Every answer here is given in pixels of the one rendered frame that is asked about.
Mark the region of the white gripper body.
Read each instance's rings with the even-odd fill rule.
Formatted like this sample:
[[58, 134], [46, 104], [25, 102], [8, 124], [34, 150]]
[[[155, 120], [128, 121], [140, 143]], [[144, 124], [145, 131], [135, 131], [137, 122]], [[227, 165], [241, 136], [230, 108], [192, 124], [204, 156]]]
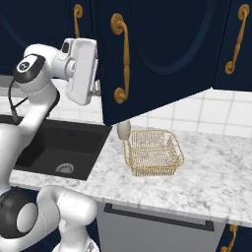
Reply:
[[69, 79], [67, 96], [79, 105], [91, 102], [91, 87], [97, 68], [96, 41], [89, 38], [75, 38], [71, 48], [74, 61], [73, 75]]

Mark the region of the navy base cabinet door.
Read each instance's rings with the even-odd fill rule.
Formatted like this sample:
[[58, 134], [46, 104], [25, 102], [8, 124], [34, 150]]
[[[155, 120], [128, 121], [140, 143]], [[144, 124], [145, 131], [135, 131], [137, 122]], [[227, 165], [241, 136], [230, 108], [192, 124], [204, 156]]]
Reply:
[[[221, 246], [230, 238], [229, 224], [225, 225], [216, 252], [221, 252]], [[252, 252], [252, 227], [239, 226], [237, 237], [231, 252]]]

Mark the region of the beige rounded jar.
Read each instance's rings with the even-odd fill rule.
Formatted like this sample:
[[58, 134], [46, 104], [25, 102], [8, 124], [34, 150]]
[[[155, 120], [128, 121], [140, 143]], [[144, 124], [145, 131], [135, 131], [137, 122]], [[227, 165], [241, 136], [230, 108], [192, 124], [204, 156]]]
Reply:
[[130, 132], [131, 123], [129, 120], [125, 120], [117, 124], [117, 135], [120, 140], [128, 140]]

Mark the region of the black sink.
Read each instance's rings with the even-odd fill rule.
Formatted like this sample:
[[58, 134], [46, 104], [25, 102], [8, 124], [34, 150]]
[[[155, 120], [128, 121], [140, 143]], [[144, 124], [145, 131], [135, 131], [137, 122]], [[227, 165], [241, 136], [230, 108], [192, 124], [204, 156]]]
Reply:
[[13, 169], [87, 180], [111, 126], [45, 120], [13, 168], [4, 168], [0, 149], [0, 183], [7, 184]]

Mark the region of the grey dishwasher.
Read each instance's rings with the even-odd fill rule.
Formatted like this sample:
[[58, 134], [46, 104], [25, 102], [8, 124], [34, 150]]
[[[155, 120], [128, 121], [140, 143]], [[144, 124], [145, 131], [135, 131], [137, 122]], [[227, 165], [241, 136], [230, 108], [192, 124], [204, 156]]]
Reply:
[[[101, 252], [216, 252], [225, 224], [213, 221], [205, 231], [151, 220], [108, 214], [98, 202], [97, 226]], [[114, 209], [204, 224], [205, 220], [112, 204]]]

